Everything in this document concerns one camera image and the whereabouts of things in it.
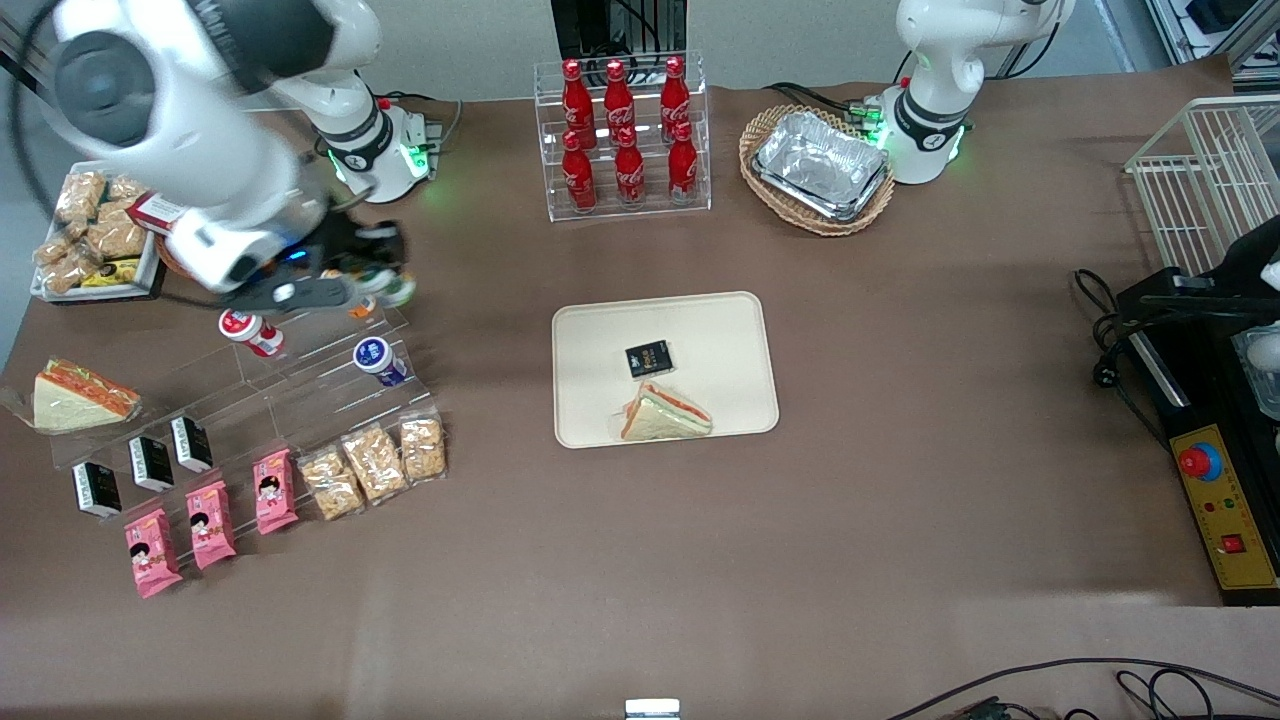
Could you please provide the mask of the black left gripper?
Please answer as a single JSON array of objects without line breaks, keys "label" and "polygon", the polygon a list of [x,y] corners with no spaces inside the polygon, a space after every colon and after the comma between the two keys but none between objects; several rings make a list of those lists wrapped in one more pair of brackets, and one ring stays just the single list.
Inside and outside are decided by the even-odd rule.
[{"label": "black left gripper", "polygon": [[[1234,241],[1219,264],[1219,288],[1251,299],[1276,299],[1277,288],[1265,279],[1265,269],[1277,259],[1279,215]],[[1236,307],[1238,299],[1185,295],[1143,295],[1152,307]]]}]

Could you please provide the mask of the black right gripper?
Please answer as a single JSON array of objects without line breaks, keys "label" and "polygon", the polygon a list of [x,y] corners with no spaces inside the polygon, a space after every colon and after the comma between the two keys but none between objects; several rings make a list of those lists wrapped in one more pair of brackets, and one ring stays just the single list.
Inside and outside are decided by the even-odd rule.
[{"label": "black right gripper", "polygon": [[397,222],[361,225],[344,213],[330,213],[303,238],[300,250],[310,272],[343,273],[355,300],[380,293],[383,277],[385,287],[413,284],[412,274],[406,270],[406,242]]}]

